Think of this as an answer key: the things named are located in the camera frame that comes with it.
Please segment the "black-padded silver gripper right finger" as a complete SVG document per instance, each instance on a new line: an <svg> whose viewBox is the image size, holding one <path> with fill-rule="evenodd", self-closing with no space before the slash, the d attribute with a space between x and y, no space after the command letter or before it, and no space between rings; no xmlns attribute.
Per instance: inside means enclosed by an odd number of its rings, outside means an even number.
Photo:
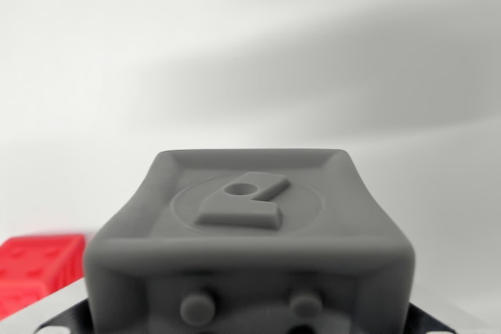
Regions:
<svg viewBox="0 0 501 334"><path fill-rule="evenodd" d="M500 329L415 284L410 297L405 333L500 333Z"/></svg>

